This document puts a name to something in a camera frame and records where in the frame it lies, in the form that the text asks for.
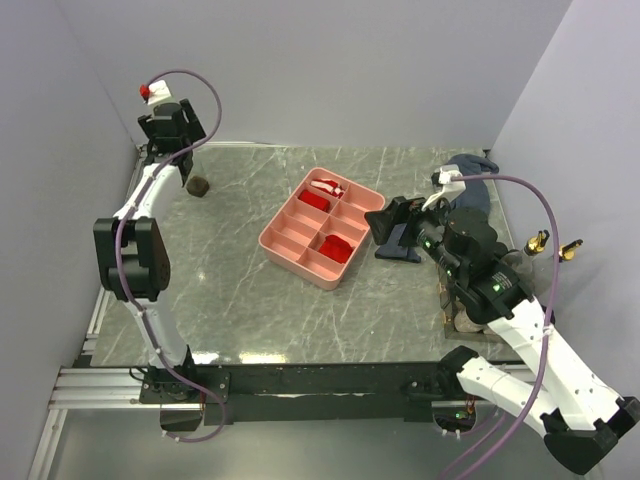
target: plastic organizer tray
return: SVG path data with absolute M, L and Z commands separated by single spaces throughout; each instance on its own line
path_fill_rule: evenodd
M 340 199 L 333 197 L 312 187 L 309 182 L 314 179 L 335 180 L 345 193 Z M 304 190 L 327 199 L 331 204 L 329 212 L 300 201 L 298 197 Z M 320 288 L 333 290 L 369 233 L 365 212 L 381 210 L 384 205 L 385 199 L 379 193 L 324 168 L 314 168 L 262 231 L 259 242 L 272 262 Z M 327 235 L 337 235 L 354 247 L 346 263 L 318 252 Z

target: dark blue cloth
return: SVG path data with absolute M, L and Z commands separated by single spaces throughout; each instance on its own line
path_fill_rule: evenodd
M 458 165 L 462 175 L 480 175 L 483 172 L 498 173 L 500 171 L 500 168 L 491 160 L 469 153 L 454 155 L 447 162 L 447 165 L 451 164 Z M 473 181 L 465 182 L 465 184 L 466 190 L 451 202 L 451 208 L 477 208 L 489 215 L 491 201 L 489 200 L 489 190 L 484 182 Z
M 387 243 L 381 245 L 376 250 L 376 258 L 386 260 L 402 260 L 410 263 L 420 263 L 422 261 L 420 255 L 418 255 L 413 248 L 401 247 L 398 245 L 398 243 L 400 243 L 400 237 L 402 237 L 406 226 L 406 223 L 400 223 L 393 227 Z

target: gray floor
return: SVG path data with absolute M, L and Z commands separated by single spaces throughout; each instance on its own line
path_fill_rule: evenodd
M 460 152 L 413 148 L 215 147 L 197 151 L 211 184 L 182 191 L 161 232 L 172 263 L 168 290 L 180 333 L 198 363 L 437 361 L 460 344 L 492 360 L 503 344 L 447 340 L 433 263 L 376 260 L 370 240 L 339 287 L 325 292 L 270 263 L 258 235 L 306 172 L 322 166 L 387 200 L 428 196 L 437 165 Z M 509 234 L 492 182 L 490 222 Z M 92 364 L 145 365 L 129 313 L 111 301 Z
M 358 420 L 244 423 L 209 442 L 176 445 L 160 437 L 157 411 L 72 411 L 49 479 L 434 480 L 476 440 L 475 435 L 460 442 L 442 438 L 433 424 Z M 471 478 L 577 477 L 522 427 Z

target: table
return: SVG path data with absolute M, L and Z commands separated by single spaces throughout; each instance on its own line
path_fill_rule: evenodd
M 309 169 L 321 166 L 387 198 L 428 196 L 431 173 L 479 149 L 216 146 L 197 150 L 211 185 L 184 189 L 160 222 L 171 259 L 167 290 L 196 363 L 438 361 L 458 345 L 518 359 L 501 343 L 444 337 L 432 261 L 377 260 L 369 238 L 342 283 L 323 291 L 269 262 L 258 235 Z M 493 182 L 491 225 L 511 239 Z M 93 366 L 146 365 L 129 312 L 109 296 Z

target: brown object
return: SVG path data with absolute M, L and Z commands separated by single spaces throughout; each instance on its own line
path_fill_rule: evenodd
M 189 195 L 201 198 L 204 197 L 204 194 L 208 191 L 209 182 L 206 178 L 194 175 L 187 181 L 187 192 L 189 192 Z

